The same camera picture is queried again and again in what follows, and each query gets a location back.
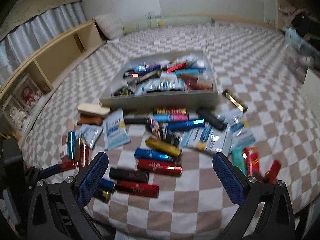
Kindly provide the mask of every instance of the blue and white packet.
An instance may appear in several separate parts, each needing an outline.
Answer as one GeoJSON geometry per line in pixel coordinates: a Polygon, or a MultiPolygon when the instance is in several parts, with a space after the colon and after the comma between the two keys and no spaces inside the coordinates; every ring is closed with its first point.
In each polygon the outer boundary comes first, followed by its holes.
{"type": "Polygon", "coordinates": [[[219,114],[218,119],[228,124],[232,133],[232,143],[230,150],[236,147],[248,147],[256,142],[256,139],[249,128],[243,112],[233,109],[219,114]]]}
{"type": "Polygon", "coordinates": [[[109,114],[102,121],[102,125],[105,150],[111,150],[130,142],[130,137],[125,129],[122,109],[109,114]]]}
{"type": "Polygon", "coordinates": [[[83,124],[76,131],[76,138],[83,138],[90,149],[93,149],[99,135],[102,132],[102,127],[97,125],[83,124]]]}
{"type": "Polygon", "coordinates": [[[179,147],[195,148],[212,154],[223,152],[228,156],[231,141],[232,133],[228,128],[219,131],[206,123],[204,128],[194,128],[184,132],[179,147]]]}

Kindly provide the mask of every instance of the open box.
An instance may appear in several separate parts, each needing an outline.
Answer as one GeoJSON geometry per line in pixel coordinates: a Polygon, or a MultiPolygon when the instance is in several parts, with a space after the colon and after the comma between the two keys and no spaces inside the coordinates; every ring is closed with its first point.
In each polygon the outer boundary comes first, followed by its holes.
{"type": "Polygon", "coordinates": [[[170,52],[165,54],[155,54],[147,57],[130,59],[120,72],[112,80],[111,84],[100,97],[100,102],[105,107],[112,110],[122,108],[124,110],[150,110],[153,107],[184,107],[194,110],[198,107],[215,108],[217,104],[218,91],[216,81],[213,74],[213,66],[209,63],[207,55],[202,50],[187,50],[179,52],[170,52]],[[211,90],[186,90],[186,91],[166,91],[156,93],[146,93],[143,95],[124,95],[112,96],[118,89],[128,86],[126,80],[123,79],[124,72],[134,68],[135,66],[147,63],[157,63],[164,60],[173,61],[179,57],[194,54],[199,60],[203,60],[206,70],[205,75],[213,78],[213,86],[211,90]]]}

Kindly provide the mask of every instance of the white pillow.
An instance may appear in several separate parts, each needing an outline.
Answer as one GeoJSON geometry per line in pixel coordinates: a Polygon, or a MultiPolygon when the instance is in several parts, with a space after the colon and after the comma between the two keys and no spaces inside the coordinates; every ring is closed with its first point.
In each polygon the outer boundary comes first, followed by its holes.
{"type": "Polygon", "coordinates": [[[112,13],[98,15],[96,22],[103,34],[110,40],[121,38],[124,34],[122,22],[112,13]]]}

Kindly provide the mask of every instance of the checkered bedsheet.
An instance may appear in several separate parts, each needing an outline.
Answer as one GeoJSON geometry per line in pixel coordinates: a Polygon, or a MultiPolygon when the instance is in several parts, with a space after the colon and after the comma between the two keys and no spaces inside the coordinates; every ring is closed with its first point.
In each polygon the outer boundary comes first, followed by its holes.
{"type": "MultiPolygon", "coordinates": [[[[320,190],[319,124],[300,97],[299,83],[284,66],[284,37],[271,30],[236,24],[191,25],[131,33],[118,44],[105,44],[80,63],[44,107],[23,145],[27,164],[39,168],[59,159],[58,145],[68,122],[76,122],[77,105],[99,96],[129,57],[173,50],[204,49],[214,66],[218,89],[229,88],[248,105],[246,114],[257,139],[264,174],[273,159],[282,163],[278,179],[289,190],[293,211],[308,205],[320,190]]],[[[232,109],[223,97],[217,112],[232,109]]],[[[108,151],[110,167],[135,168],[137,147],[150,136],[130,125],[131,143],[108,151]]],[[[91,156],[104,151],[101,136],[91,156]]],[[[150,174],[160,186],[157,199],[114,193],[109,204],[92,199],[88,213],[120,231],[145,238],[212,239],[226,227],[233,205],[212,168],[212,157],[183,149],[180,178],[150,174]]],[[[61,182],[77,170],[49,179],[61,182]]],[[[262,206],[247,230],[251,233],[262,206]]]]}

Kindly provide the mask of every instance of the white curtain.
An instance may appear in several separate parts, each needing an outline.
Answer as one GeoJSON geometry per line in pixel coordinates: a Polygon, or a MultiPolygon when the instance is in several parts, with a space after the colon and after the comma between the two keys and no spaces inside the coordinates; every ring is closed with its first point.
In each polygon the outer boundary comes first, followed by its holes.
{"type": "Polygon", "coordinates": [[[48,10],[14,29],[0,42],[0,86],[35,50],[85,21],[79,1],[48,10]]]}

